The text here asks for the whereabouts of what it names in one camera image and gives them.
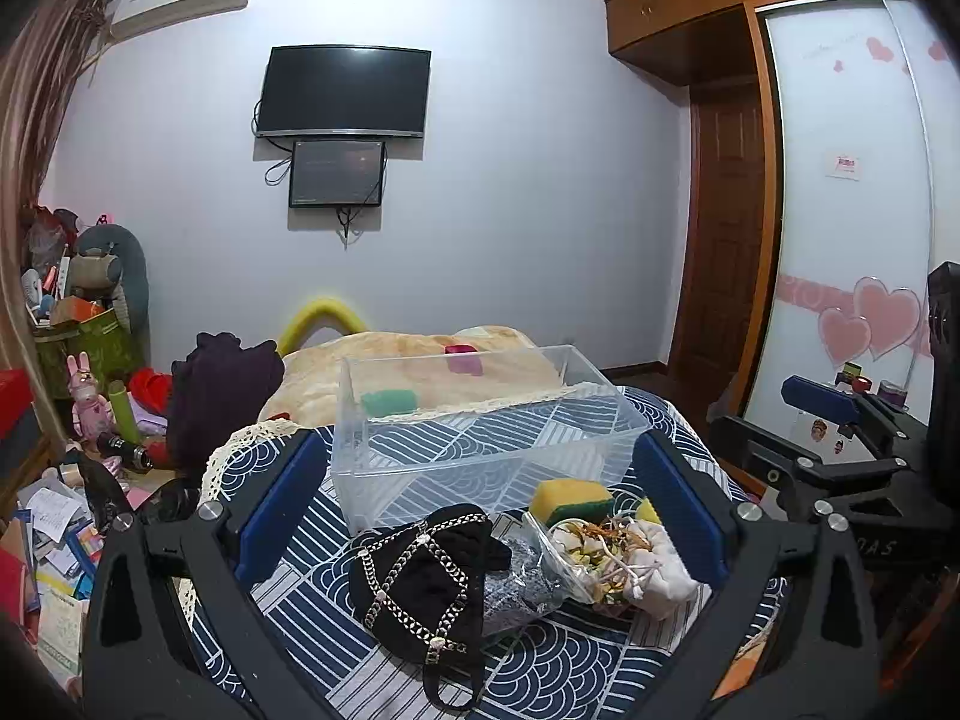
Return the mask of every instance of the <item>blue gripper pad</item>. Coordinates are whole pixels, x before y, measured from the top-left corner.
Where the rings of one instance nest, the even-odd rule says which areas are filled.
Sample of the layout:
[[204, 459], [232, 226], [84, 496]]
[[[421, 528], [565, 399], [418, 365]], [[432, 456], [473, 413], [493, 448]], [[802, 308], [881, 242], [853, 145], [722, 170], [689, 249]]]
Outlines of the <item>blue gripper pad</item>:
[[853, 425], [860, 421], [853, 396], [805, 379], [791, 376], [781, 386], [784, 403], [824, 418], [837, 425]]
[[690, 467], [659, 430], [637, 439], [633, 465], [690, 576], [719, 589], [727, 580], [726, 555], [736, 539], [731, 501], [712, 478]]
[[248, 519], [240, 533], [234, 571], [243, 589], [267, 581], [277, 569], [323, 482], [329, 455], [326, 443], [310, 431]]

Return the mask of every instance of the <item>clear plastic container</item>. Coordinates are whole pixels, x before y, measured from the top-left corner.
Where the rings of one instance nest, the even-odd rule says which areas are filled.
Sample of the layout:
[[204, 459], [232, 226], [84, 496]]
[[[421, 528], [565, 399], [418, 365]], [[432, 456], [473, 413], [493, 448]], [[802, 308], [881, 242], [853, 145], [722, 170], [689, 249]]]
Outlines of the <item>clear plastic container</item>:
[[649, 428], [573, 346], [347, 359], [330, 474], [351, 533], [512, 512], [545, 479], [618, 483]]

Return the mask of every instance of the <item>cable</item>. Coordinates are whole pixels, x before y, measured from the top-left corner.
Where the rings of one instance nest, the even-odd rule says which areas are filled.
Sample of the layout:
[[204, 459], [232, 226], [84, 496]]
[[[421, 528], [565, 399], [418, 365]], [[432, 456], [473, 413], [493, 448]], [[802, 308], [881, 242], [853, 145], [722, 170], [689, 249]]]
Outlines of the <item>cable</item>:
[[256, 134], [256, 130], [260, 126], [258, 119], [260, 116], [261, 101], [262, 100], [258, 100], [256, 102], [256, 105], [253, 106], [253, 115], [251, 116], [251, 119], [250, 119], [250, 132], [253, 133], [254, 138], [263, 138], [265, 141], [267, 141], [267, 143], [270, 143], [271, 146], [274, 146], [275, 148], [279, 148], [281, 151], [286, 151], [288, 154], [292, 154], [294, 152], [293, 148], [286, 148], [286, 146], [280, 146], [280, 144], [277, 143], [277, 141], [275, 141], [273, 138], [268, 138], [266, 135]]
[[[293, 157], [287, 157], [286, 159], [281, 159], [280, 162], [276, 162], [274, 165], [270, 165], [270, 167], [267, 167], [267, 172], [265, 172], [263, 175], [264, 183], [268, 187], [280, 186], [280, 184], [283, 183], [283, 180], [287, 177], [287, 173], [290, 172], [290, 167], [293, 164]], [[283, 165], [286, 165], [283, 172], [277, 178], [271, 178], [270, 173]]]
[[383, 156], [380, 158], [380, 177], [376, 180], [376, 184], [373, 184], [373, 189], [364, 197], [364, 201], [353, 209], [344, 206], [337, 207], [337, 221], [339, 221], [340, 226], [344, 229], [344, 245], [346, 245], [347, 237], [349, 237], [350, 225], [363, 213], [364, 208], [367, 207], [367, 203], [370, 202], [370, 198], [373, 197], [373, 193], [378, 189], [380, 189], [381, 194], [383, 193], [384, 178], [387, 176], [387, 156], [387, 143], [384, 142]]

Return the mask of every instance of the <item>pile of papers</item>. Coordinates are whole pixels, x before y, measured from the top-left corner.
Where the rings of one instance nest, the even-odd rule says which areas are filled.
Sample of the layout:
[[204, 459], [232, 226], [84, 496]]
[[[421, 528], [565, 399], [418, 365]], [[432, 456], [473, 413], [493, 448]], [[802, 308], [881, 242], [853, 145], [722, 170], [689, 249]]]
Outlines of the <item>pile of papers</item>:
[[86, 600], [103, 549], [83, 493], [47, 472], [17, 495], [0, 538], [0, 608], [62, 685], [80, 674]]

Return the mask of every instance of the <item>pink bunny toy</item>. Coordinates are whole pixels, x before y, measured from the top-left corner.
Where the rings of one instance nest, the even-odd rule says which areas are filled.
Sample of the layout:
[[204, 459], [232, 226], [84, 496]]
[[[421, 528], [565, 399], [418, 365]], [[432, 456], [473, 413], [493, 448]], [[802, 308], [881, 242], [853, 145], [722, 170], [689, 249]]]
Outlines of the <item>pink bunny toy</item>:
[[66, 359], [70, 371], [70, 394], [73, 396], [73, 429], [77, 435], [94, 442], [101, 433], [113, 429], [109, 402], [97, 391], [97, 380], [90, 372], [90, 358], [80, 352], [80, 365], [71, 354]]

